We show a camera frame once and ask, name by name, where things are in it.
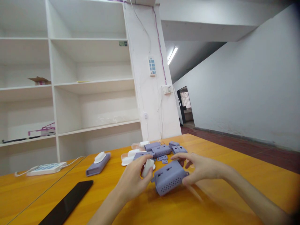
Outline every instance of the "phone screen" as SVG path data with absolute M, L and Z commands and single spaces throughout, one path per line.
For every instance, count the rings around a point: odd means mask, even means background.
M 76 184 L 75 187 L 73 187 L 73 189 L 40 222 L 40 224 L 63 224 L 93 183 L 94 181 L 90 180 Z

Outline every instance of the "wall baseboard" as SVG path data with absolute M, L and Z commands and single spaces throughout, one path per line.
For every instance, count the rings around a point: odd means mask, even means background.
M 224 135 L 224 136 L 237 138 L 237 139 L 242 139 L 242 140 L 250 141 L 250 142 L 254 142 L 254 143 L 264 144 L 264 145 L 268 145 L 268 146 L 272 146 L 272 147 L 276 147 L 276 148 L 281 148 L 281 149 L 287 150 L 287 151 L 295 151 L 291 148 L 288 148 L 288 147 L 285 147 L 285 146 L 279 146 L 275 142 L 271 142 L 271 141 L 267 141 L 267 140 L 261 140 L 261 139 L 252 138 L 252 137 L 246 137 L 246 136 L 241 136 L 241 135 L 236 135 L 236 134 L 230 134 L 230 133 L 226 133 L 226 132 L 210 130 L 210 129 L 200 128 L 200 127 L 195 127 L 195 129 L 210 132 L 210 133 L 215 133 L 215 134 L 221 134 L 221 135 Z

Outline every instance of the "lavender plastic enclosure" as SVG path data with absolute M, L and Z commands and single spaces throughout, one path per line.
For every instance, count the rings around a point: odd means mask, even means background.
M 107 164 L 107 162 L 109 161 L 111 156 L 111 153 L 106 153 L 106 156 L 104 157 L 104 159 L 99 162 L 99 163 L 93 163 L 85 172 L 85 174 L 87 175 L 87 177 L 96 175 L 101 173 L 101 171 L 103 170 L 103 168 L 105 167 L 105 165 Z
M 157 146 L 160 146 L 159 142 L 146 144 L 144 147 L 145 147 L 145 151 L 149 152 L 149 151 L 151 151 L 151 148 L 154 148 L 154 147 L 157 147 Z
M 178 142 L 169 142 L 169 146 L 170 148 L 172 148 L 173 146 L 179 146 L 180 144 Z
M 173 152 L 173 154 L 176 154 L 176 153 L 180 153 L 180 152 L 187 153 L 188 151 L 182 146 L 172 146 L 172 152 Z
M 137 152 L 137 153 L 135 153 L 135 156 L 134 156 L 133 160 L 136 160 L 137 158 L 139 158 L 143 155 L 153 155 L 153 157 L 154 157 L 153 152 Z
M 155 189 L 160 196 L 182 183 L 182 179 L 189 175 L 177 160 L 170 162 L 154 173 L 151 182 L 155 182 Z
M 157 161 L 162 161 L 163 159 L 168 159 L 168 156 L 164 155 L 157 158 Z
M 171 149 L 168 145 L 160 145 L 152 148 L 152 152 L 154 153 L 153 158 L 158 158 L 163 155 L 168 155 L 171 153 Z

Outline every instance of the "doorway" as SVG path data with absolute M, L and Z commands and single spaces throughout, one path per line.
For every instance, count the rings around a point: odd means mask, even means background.
M 191 106 L 190 96 L 188 94 L 187 86 L 178 90 L 177 95 L 181 103 L 180 111 L 181 111 L 182 121 L 180 121 L 180 123 L 182 123 L 184 127 L 189 127 L 194 129 L 195 123 L 194 123 L 193 111 L 192 111 L 192 106 Z

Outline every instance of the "wooden table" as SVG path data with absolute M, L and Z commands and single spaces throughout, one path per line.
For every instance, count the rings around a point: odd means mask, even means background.
M 82 159 L 54 174 L 32 177 L 25 174 L 20 177 L 15 177 L 14 174 L 0 176 L 0 224 L 8 224 Z
M 285 211 L 291 213 L 298 200 L 300 175 L 268 164 L 196 136 L 185 134 L 164 140 L 179 142 L 188 152 L 222 161 L 237 169 L 248 181 Z M 86 224 L 103 200 L 117 184 L 124 167 L 120 156 L 130 147 L 111 151 L 112 157 L 101 174 L 86 177 L 93 163 L 90 155 L 55 183 L 10 224 L 38 224 L 56 204 L 79 182 L 94 180 L 94 184 L 75 208 L 65 224 Z M 155 162 L 156 168 L 164 166 Z M 154 183 L 129 202 L 113 224 L 260 224 L 260 220 L 238 194 L 223 180 L 203 180 L 195 186 L 201 203 L 184 186 L 160 197 Z

